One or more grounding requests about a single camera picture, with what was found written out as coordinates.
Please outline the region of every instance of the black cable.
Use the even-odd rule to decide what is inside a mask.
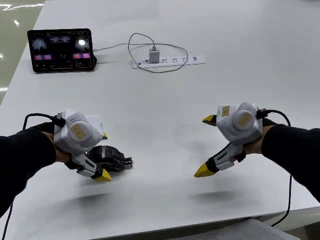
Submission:
[[[10,217],[11,217],[11,213],[12,213],[12,208],[13,207],[14,207],[14,202],[12,201],[12,203],[10,205],[9,214],[8,214],[8,217],[7,217],[6,222],[5,222],[5,226],[4,226],[4,230],[3,230],[3,234],[2,234],[2,240],[5,240],[6,233],[7,233],[7,228],[8,228],[8,224],[9,224],[9,220],[10,220]]]
[[[280,114],[281,116],[284,117],[284,119],[286,120],[287,124],[289,127],[291,127],[291,123],[289,121],[289,118],[281,111],[279,110],[273,110],[273,109],[270,109],[270,110],[266,110],[265,111],[267,114],[269,113],[276,113],[276,114]],[[281,223],[288,215],[289,215],[289,212],[290,212],[290,207],[291,207],[291,190],[292,190],[292,175],[290,175],[290,178],[289,178],[289,197],[288,197],[288,208],[284,214],[284,216],[276,221],[274,224],[271,225],[271,227],[274,227],[276,225],[278,225],[279,223]]]
[[[27,122],[28,122],[28,118],[29,117],[33,117],[33,116],[39,116],[39,117],[45,117],[45,118],[48,118],[52,121],[54,121],[55,119],[57,119],[57,116],[50,116],[48,114],[43,114],[43,113],[30,113],[28,114],[27,116],[25,116],[24,118],[24,122],[23,122],[23,127],[22,127],[22,130],[25,130],[26,127],[27,127]],[[4,226],[4,230],[3,230],[3,234],[2,234],[2,240],[5,240],[5,237],[6,237],[6,233],[7,233],[7,229],[8,229],[8,225],[9,225],[9,221],[10,221],[10,217],[11,217],[11,214],[12,214],[12,209],[14,207],[14,199],[10,205],[10,210],[9,210],[9,214],[8,214],[8,217],[6,218],[6,222],[5,222],[5,226]]]
[[[45,117],[45,118],[48,118],[48,119],[50,119],[50,120],[53,120],[53,119],[54,119],[53,116],[50,116],[50,115],[48,115],[48,114],[37,113],[37,112],[35,112],[35,113],[30,113],[30,114],[28,114],[27,116],[25,116],[25,118],[24,118],[24,123],[23,123],[22,130],[25,130],[25,129],[26,129],[26,127],[27,127],[27,122],[28,122],[28,118],[29,118],[29,117],[33,117],[33,116]]]

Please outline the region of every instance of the white table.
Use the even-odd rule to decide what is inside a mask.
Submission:
[[[126,47],[100,52],[93,72],[35,74],[29,47],[0,107],[1,134],[26,114],[100,114],[134,168],[97,184],[63,164],[39,171],[16,198],[8,240],[93,239],[283,212],[289,174],[262,156],[208,178],[198,167],[224,147],[202,123],[221,104],[257,103],[292,125],[319,127],[320,8],[301,0],[47,1],[34,29],[90,28],[94,48],[140,32],[204,54],[167,74],[133,70]],[[146,42],[137,39],[136,43]],[[167,47],[161,54],[181,54]],[[144,49],[136,56],[145,57]],[[33,118],[30,124],[42,120]],[[319,207],[293,182],[292,210]],[[0,221],[4,226],[5,217]]]

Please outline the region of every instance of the wire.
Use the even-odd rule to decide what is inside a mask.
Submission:
[[[50,116],[50,115],[43,114],[43,113],[37,113],[37,112],[36,112],[36,113],[30,113],[30,114],[28,114],[27,116],[25,116],[25,118],[24,118],[22,130],[25,130],[25,129],[26,129],[27,122],[28,122],[28,118],[29,118],[29,117],[33,117],[33,116],[45,117],[45,118],[48,118],[48,119],[50,119],[50,120],[55,119],[54,116]],[[4,229],[3,229],[2,240],[5,240],[5,237],[6,237],[6,234],[7,234],[7,229],[8,229],[10,217],[11,217],[11,214],[12,214],[12,209],[13,209],[13,207],[14,207],[14,201],[15,201],[15,199],[13,199],[13,201],[12,201],[12,203],[11,203],[11,205],[10,205],[9,214],[8,214],[8,217],[6,218],[5,226],[4,226]]]
[[[102,50],[107,50],[107,49],[113,49],[113,48],[116,48],[116,47],[119,47],[119,46],[122,46],[122,45],[128,45],[128,43],[119,43],[117,45],[113,45],[113,46],[109,46],[109,47],[104,47],[104,48],[98,48],[98,49],[94,49],[93,51],[94,52],[98,52],[98,51],[102,51]],[[132,46],[147,46],[147,45],[153,45],[153,43],[130,43],[130,45]]]
[[[22,130],[25,130],[25,129],[26,129],[27,122],[28,122],[28,118],[29,118],[29,117],[33,117],[33,116],[45,117],[45,118],[48,118],[48,119],[50,119],[50,120],[53,120],[53,119],[54,119],[53,116],[50,116],[50,115],[48,115],[48,114],[43,114],[43,113],[38,113],[38,112],[30,113],[30,114],[28,114],[27,116],[25,116],[25,118],[24,118],[24,123],[23,123]]]
[[[267,110],[266,111],[267,113],[276,113],[276,114],[280,114],[281,116],[284,117],[284,119],[286,120],[287,124],[289,127],[291,127],[291,123],[289,121],[289,118],[281,111],[279,110],[273,110],[273,109],[270,109],[270,110]],[[284,216],[276,221],[274,224],[271,225],[271,227],[274,227],[276,225],[278,225],[279,223],[281,223],[288,215],[289,215],[289,212],[290,212],[290,207],[291,207],[291,190],[292,190],[292,175],[290,175],[290,178],[289,178],[289,196],[288,196],[288,208],[284,214]]]
[[[132,39],[132,37],[133,37],[134,35],[141,35],[141,36],[144,36],[144,37],[150,39],[150,40],[152,41],[152,44],[153,44],[154,47],[155,47],[156,45],[162,45],[162,46],[170,46],[170,47],[174,47],[174,48],[183,50],[183,51],[185,51],[185,53],[186,53],[186,60],[184,61],[184,63],[183,63],[181,66],[179,66],[179,67],[177,67],[177,68],[175,68],[175,69],[165,70],[165,71],[152,71],[152,70],[146,69],[146,68],[144,68],[144,67],[141,67],[141,66],[136,62],[135,58],[132,56],[131,51],[130,51],[130,45],[131,45],[130,42],[131,42],[131,39]],[[131,56],[131,58],[132,58],[132,61],[137,65],[137,67],[138,67],[139,69],[142,69],[142,70],[144,70],[144,71],[147,71],[147,72],[153,73],[153,74],[163,74],[163,73],[170,73],[170,72],[177,71],[177,70],[183,68],[183,67],[186,65],[186,63],[188,62],[188,59],[189,59],[189,53],[188,53],[188,51],[187,51],[186,49],[184,49],[183,47],[176,46],[176,45],[172,45],[172,44],[166,44],[166,43],[155,43],[155,42],[152,40],[151,37],[149,37],[149,36],[147,36],[147,35],[144,35],[144,34],[142,34],[142,33],[138,33],[138,32],[135,32],[135,33],[133,33],[133,34],[130,36],[129,42],[128,42],[127,45],[128,45],[128,52],[129,52],[129,54],[130,54],[130,56]]]
[[[10,220],[10,217],[11,217],[11,214],[12,214],[13,207],[14,207],[14,201],[12,201],[12,203],[10,205],[9,214],[8,214],[7,219],[6,219],[4,230],[3,230],[3,234],[2,234],[2,240],[5,240],[6,233],[7,233],[7,228],[8,228],[8,224],[9,224],[9,220]]]

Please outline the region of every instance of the white cable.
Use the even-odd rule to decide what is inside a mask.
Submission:
[[[177,48],[177,49],[183,50],[183,51],[185,51],[185,53],[186,53],[186,60],[184,61],[184,63],[183,63],[181,66],[177,67],[176,69],[165,70],[165,71],[152,71],[152,70],[146,69],[146,68],[144,68],[144,67],[141,67],[141,66],[139,66],[139,64],[136,62],[136,60],[134,59],[134,57],[132,56],[131,51],[130,51],[130,45],[131,45],[130,42],[131,42],[131,39],[132,39],[132,37],[133,37],[134,35],[142,35],[142,36],[150,39],[150,40],[152,41],[152,45],[153,45],[154,47],[155,47],[155,45],[162,45],[162,46],[170,46],[170,47],[173,47],[173,48]],[[172,45],[172,44],[166,44],[166,43],[155,43],[155,42],[152,40],[151,37],[149,37],[149,36],[147,36],[147,35],[144,35],[144,34],[142,34],[142,33],[138,33],[138,32],[135,32],[135,33],[133,33],[133,34],[130,36],[129,42],[128,42],[128,52],[129,52],[129,54],[130,54],[130,56],[131,56],[131,58],[132,58],[132,61],[137,65],[137,67],[138,67],[139,69],[142,69],[142,70],[144,70],[144,71],[147,71],[147,72],[153,73],[153,74],[163,74],[163,73],[170,73],[170,72],[177,71],[177,70],[183,68],[183,67],[186,65],[186,63],[188,62],[188,59],[189,59],[188,51],[187,51],[186,49],[184,49],[183,47],[176,46],[176,45]]]
[[[121,45],[128,45],[128,43],[119,43],[117,45],[113,45],[113,46],[109,46],[109,47],[104,47],[104,48],[98,48],[98,49],[93,49],[94,52],[98,52],[98,51],[101,51],[101,50],[107,50],[107,49],[113,49],[113,48],[116,48],[118,46],[121,46]],[[152,45],[152,43],[130,43],[130,45]]]
[[[148,39],[150,39],[152,41],[152,43],[130,43],[131,42],[131,39],[134,35],[141,35],[141,36],[144,36]],[[189,53],[186,49],[184,49],[183,47],[181,46],[176,46],[176,45],[173,45],[173,44],[167,44],[167,43],[156,43],[151,37],[147,36],[147,35],[144,35],[142,33],[138,33],[138,32],[135,32],[133,33],[130,38],[129,38],[129,42],[128,43],[119,43],[117,45],[113,45],[113,46],[109,46],[109,47],[104,47],[104,48],[99,48],[99,49],[93,49],[94,52],[97,52],[97,51],[102,51],[102,50],[107,50],[107,49],[113,49],[113,48],[116,48],[118,46],[122,46],[122,45],[127,45],[128,46],[128,52],[132,58],[132,61],[137,65],[137,67],[139,69],[142,69],[144,71],[147,71],[149,73],[153,73],[153,74],[162,74],[162,73],[169,73],[169,72],[174,72],[174,71],[177,71],[181,68],[183,68],[186,63],[188,62],[188,59],[189,59]],[[183,50],[185,51],[185,54],[186,54],[186,60],[184,61],[184,63],[179,66],[178,68],[176,69],[171,69],[171,70],[165,70],[165,71],[152,71],[152,70],[149,70],[149,69],[146,69],[144,67],[141,67],[139,66],[139,64],[136,62],[136,60],[134,59],[133,55],[131,54],[131,50],[130,50],[130,45],[132,46],[139,46],[139,47],[144,47],[144,46],[148,46],[148,45],[153,45],[153,47],[155,47],[156,45],[161,45],[161,46],[170,46],[170,47],[173,47],[173,48],[177,48],[177,49],[180,49],[180,50]]]

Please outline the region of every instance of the tan sticker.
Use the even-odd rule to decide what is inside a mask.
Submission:
[[[225,117],[225,116],[229,116],[229,113],[230,113],[230,106],[224,106],[222,108],[222,117]]]
[[[238,120],[238,124],[241,128],[244,128],[245,125],[250,122],[250,120],[252,119],[252,116],[245,112],[244,114],[242,114],[242,116],[240,117],[240,119]]]
[[[73,134],[76,136],[78,140],[82,140],[86,137],[86,133],[82,130],[82,128],[79,126],[79,124],[75,124],[72,128],[71,131]]]

